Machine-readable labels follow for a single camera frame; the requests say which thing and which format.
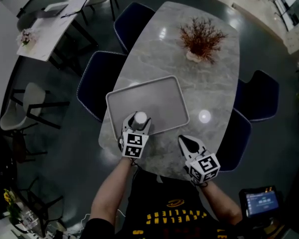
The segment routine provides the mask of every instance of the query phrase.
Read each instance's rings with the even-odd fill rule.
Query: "human arm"
[[[131,163],[130,158],[122,157],[117,167],[102,183],[92,203],[90,220],[99,218],[114,225],[116,211],[124,194]]]
[[[236,225],[243,219],[240,207],[215,183],[209,181],[206,187],[200,189],[219,221]]]

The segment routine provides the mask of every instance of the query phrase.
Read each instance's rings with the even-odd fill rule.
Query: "person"
[[[132,161],[122,157],[97,192],[81,239],[90,238],[233,238],[242,220],[239,206],[215,183],[200,186],[217,220],[203,207],[196,187],[138,169],[134,175],[126,218],[114,235],[119,208]]]

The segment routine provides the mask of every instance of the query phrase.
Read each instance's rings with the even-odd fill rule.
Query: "display screen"
[[[246,194],[247,198],[247,216],[253,216],[264,213],[279,207],[276,193],[271,189],[266,192],[256,194]]]

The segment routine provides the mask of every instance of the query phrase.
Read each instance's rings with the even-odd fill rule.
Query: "logo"
[[[177,207],[177,206],[180,206],[180,205],[182,205],[184,203],[185,203],[185,201],[182,200],[182,199],[174,199],[174,200],[170,200],[168,202],[167,207]]]

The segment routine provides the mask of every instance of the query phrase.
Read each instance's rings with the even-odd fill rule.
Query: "black t-shirt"
[[[229,239],[233,226],[213,219],[203,207],[198,191],[188,181],[161,177],[139,170],[132,185],[123,228],[102,219],[87,222],[81,239]]]

